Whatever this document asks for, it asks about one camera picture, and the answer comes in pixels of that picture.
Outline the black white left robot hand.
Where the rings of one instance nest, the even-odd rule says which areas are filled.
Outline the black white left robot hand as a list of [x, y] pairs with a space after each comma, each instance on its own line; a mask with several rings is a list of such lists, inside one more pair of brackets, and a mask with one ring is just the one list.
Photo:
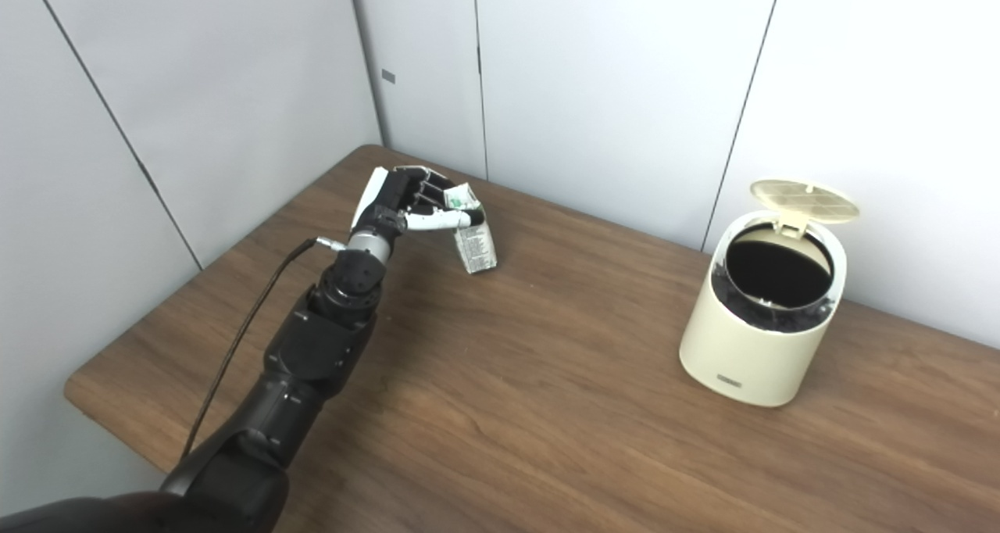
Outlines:
[[427, 166], [376, 167], [362, 192], [350, 234], [360, 231], [393, 242], [407, 231], [470, 229], [486, 222], [480, 208], [447, 201], [458, 185]]

